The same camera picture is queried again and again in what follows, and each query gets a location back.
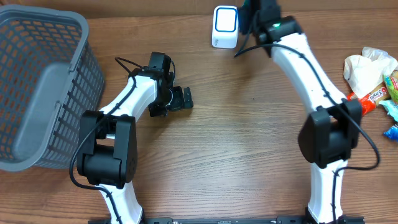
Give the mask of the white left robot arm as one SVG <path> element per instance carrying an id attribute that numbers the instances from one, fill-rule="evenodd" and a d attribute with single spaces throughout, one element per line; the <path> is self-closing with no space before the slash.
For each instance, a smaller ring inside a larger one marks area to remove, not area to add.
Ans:
<path id="1" fill-rule="evenodd" d="M 165 53 L 152 52 L 147 66 L 128 71 L 127 85 L 110 104 L 81 116 L 69 175 L 77 187 L 101 192 L 111 214 L 107 223 L 145 223 L 132 184 L 136 123 L 144 110 L 156 117 L 193 108 L 190 88 L 175 86 L 175 76 L 174 61 Z"/>

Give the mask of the green candy bag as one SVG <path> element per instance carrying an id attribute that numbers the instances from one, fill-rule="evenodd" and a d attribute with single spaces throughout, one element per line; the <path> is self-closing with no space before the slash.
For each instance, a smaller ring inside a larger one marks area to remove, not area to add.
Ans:
<path id="1" fill-rule="evenodd" d="M 394 70 L 389 75 L 384 75 L 384 83 L 393 102 L 398 103 L 397 70 Z"/>

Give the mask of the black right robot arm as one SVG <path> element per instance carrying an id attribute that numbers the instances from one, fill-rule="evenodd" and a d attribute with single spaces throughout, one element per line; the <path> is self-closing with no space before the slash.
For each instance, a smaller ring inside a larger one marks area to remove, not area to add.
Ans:
<path id="1" fill-rule="evenodd" d="M 330 81 L 292 16 L 283 17 L 277 1 L 244 1 L 238 9 L 239 30 L 253 35 L 293 84 L 307 119 L 298 145 L 310 163 L 311 196 L 304 223 L 364 223 L 343 214 L 340 198 L 344 168 L 358 144 L 361 105 L 348 101 Z"/>

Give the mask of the blue packet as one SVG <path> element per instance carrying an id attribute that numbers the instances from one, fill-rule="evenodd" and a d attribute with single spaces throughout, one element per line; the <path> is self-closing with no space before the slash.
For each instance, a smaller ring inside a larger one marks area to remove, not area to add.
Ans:
<path id="1" fill-rule="evenodd" d="M 398 126 L 397 124 L 391 126 L 385 133 L 384 136 L 390 140 L 398 141 Z"/>

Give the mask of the white brown cookie bag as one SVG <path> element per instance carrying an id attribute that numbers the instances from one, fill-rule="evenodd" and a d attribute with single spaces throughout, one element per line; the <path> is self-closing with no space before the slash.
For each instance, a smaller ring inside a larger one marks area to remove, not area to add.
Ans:
<path id="1" fill-rule="evenodd" d="M 397 68 L 397 59 L 386 51 L 364 47 L 361 55 L 345 59 L 343 77 L 358 98 L 363 98 Z"/>

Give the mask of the orange pasta packet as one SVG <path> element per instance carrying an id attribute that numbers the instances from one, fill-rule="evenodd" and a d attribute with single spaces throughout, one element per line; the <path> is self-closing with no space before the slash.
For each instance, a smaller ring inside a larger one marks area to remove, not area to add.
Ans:
<path id="1" fill-rule="evenodd" d="M 369 92 L 367 95 L 365 95 L 362 98 L 359 98 L 358 96 L 355 95 L 354 92 L 352 92 L 347 96 L 347 99 L 348 100 L 358 99 L 362 107 L 362 116 L 364 116 L 369 112 L 371 112 L 372 110 L 375 110 L 379 106 L 380 101 L 390 100 L 391 96 L 388 93 L 386 85 L 382 83 L 377 87 L 375 87 L 375 89 L 373 89 L 371 92 Z"/>

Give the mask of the teal wipes packet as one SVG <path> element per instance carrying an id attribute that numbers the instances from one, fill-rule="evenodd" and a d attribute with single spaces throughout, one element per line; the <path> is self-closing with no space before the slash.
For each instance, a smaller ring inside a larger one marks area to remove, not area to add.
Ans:
<path id="1" fill-rule="evenodd" d="M 395 103 L 393 100 L 381 100 L 379 104 L 384 107 L 384 109 L 387 111 L 387 114 L 391 116 L 394 121 L 398 122 L 397 103 Z"/>

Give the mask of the green capped bottle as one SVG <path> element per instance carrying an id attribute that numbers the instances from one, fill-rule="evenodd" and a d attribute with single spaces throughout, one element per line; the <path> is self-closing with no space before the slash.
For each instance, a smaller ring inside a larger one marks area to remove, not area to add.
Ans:
<path id="1" fill-rule="evenodd" d="M 243 2 L 242 8 L 249 9 L 251 7 L 251 0 L 245 0 Z"/>

